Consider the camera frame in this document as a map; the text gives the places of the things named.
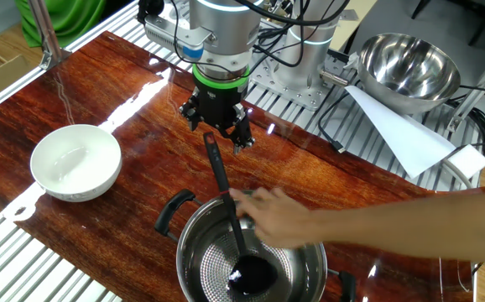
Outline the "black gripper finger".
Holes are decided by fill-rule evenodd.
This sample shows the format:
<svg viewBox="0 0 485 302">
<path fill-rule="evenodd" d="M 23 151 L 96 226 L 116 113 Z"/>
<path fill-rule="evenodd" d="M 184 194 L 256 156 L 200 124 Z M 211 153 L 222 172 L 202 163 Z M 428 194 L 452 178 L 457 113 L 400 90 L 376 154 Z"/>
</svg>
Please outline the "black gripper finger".
<svg viewBox="0 0 485 302">
<path fill-rule="evenodd" d="M 188 122 L 189 129 L 194 132 L 199 123 L 203 121 L 203 116 L 198 112 L 199 93 L 193 92 L 188 101 L 180 106 L 179 110 L 183 118 Z"/>
<path fill-rule="evenodd" d="M 233 143 L 233 154 L 239 154 L 244 148 L 251 148 L 255 138 L 250 130 L 248 109 L 241 103 L 232 107 L 233 115 L 219 126 L 219 132 L 224 138 L 229 138 Z"/>
</svg>

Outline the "bare person hand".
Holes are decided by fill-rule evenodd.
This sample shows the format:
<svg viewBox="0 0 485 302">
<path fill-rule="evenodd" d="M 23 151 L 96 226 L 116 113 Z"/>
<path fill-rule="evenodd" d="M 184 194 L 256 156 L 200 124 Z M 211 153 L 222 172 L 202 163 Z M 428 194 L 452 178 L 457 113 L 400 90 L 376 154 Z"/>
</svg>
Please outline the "bare person hand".
<svg viewBox="0 0 485 302">
<path fill-rule="evenodd" d="M 256 236 L 270 247 L 296 248 L 320 242 L 316 215 L 281 189 L 258 188 L 251 195 L 231 188 L 237 216 L 254 221 Z"/>
</svg>

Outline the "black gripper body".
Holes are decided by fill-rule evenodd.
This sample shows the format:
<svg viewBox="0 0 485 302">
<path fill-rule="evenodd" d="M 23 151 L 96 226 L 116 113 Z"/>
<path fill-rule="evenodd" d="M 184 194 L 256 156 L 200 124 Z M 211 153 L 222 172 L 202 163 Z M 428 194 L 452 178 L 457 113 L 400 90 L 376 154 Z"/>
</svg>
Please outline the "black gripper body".
<svg viewBox="0 0 485 302">
<path fill-rule="evenodd" d="M 248 83 L 241 86 L 221 88 L 195 80 L 197 112 L 210 126 L 228 129 L 238 125 L 246 117 L 246 108 L 241 104 L 248 92 Z"/>
</svg>

